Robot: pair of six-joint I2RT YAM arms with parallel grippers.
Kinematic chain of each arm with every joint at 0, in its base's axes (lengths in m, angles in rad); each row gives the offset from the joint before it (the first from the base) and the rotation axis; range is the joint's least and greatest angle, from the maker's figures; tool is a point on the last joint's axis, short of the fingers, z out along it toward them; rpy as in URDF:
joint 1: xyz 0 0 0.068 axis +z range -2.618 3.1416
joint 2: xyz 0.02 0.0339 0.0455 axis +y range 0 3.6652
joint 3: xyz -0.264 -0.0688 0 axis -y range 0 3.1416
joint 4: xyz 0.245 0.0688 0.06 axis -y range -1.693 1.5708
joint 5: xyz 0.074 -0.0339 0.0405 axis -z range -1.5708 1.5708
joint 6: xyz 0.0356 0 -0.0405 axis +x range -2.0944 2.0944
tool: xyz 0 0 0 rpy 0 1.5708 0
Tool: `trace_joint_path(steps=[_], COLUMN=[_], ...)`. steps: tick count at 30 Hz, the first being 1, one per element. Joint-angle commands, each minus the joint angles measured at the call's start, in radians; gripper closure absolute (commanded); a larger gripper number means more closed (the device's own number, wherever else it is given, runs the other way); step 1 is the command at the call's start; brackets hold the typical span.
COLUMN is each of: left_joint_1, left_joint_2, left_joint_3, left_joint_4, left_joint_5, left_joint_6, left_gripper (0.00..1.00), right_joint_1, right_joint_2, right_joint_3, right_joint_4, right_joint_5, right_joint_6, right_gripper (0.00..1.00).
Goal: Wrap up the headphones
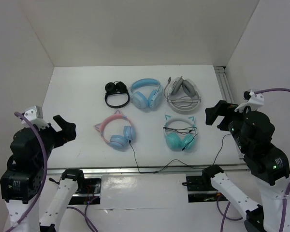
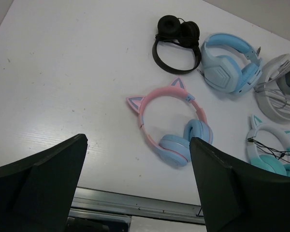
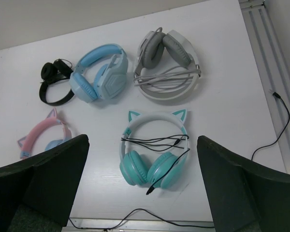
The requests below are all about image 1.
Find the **pink blue cat-ear headphones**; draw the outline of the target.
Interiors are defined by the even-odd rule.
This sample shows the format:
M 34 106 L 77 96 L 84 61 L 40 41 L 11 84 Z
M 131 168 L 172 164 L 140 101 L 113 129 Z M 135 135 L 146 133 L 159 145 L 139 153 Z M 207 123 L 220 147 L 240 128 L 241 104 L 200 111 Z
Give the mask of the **pink blue cat-ear headphones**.
M 110 139 L 107 140 L 104 136 L 104 130 L 109 123 L 116 120 L 127 121 L 129 125 L 124 126 L 122 135 L 112 135 Z M 116 150 L 125 150 L 128 146 L 132 147 L 131 143 L 136 139 L 136 130 L 132 121 L 120 110 L 116 110 L 114 114 L 107 117 L 104 121 L 94 125 L 94 129 L 99 132 L 106 144 Z

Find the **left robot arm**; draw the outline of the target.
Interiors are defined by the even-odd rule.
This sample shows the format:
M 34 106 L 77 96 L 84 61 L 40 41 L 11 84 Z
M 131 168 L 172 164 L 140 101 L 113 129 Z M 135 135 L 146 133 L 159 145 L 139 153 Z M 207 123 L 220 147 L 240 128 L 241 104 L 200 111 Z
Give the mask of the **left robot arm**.
M 53 149 L 76 139 L 76 125 L 61 116 L 54 121 L 61 128 L 56 131 L 51 124 L 38 125 L 19 112 L 27 127 L 19 130 L 10 145 L 12 155 L 7 170 L 0 179 L 1 196 L 10 215 L 10 232 L 57 232 L 63 215 L 74 193 L 86 187 L 80 169 L 66 169 L 59 187 L 45 214 L 39 216 L 39 200 L 47 180 L 47 164 Z

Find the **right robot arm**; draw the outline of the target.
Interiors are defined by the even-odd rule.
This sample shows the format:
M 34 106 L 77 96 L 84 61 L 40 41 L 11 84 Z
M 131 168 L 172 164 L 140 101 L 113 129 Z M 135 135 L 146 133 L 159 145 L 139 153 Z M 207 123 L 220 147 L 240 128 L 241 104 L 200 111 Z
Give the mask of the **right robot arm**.
M 244 162 L 256 178 L 261 195 L 257 203 L 245 195 L 213 164 L 203 169 L 201 184 L 205 189 L 218 190 L 241 214 L 248 232 L 290 232 L 290 166 L 287 155 L 271 142 L 275 131 L 269 117 L 251 106 L 242 112 L 236 104 L 220 100 L 206 108 L 206 125 L 218 116 L 223 119 L 217 128 L 230 132 Z

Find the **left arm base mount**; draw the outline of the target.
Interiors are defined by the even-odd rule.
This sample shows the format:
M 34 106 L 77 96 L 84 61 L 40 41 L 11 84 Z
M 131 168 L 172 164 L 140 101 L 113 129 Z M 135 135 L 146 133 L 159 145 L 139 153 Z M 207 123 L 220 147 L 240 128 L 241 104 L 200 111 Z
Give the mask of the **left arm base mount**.
M 100 177 L 83 178 L 81 188 L 73 194 L 69 205 L 95 205 L 101 201 L 102 180 Z

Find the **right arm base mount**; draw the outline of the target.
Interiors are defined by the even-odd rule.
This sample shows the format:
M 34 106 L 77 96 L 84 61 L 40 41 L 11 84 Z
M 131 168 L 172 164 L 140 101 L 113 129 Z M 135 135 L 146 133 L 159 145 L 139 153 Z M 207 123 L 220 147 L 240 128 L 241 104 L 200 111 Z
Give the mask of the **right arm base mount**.
M 226 198 L 212 186 L 206 184 L 201 176 L 186 176 L 182 186 L 187 188 L 189 203 L 215 202 L 219 197 Z

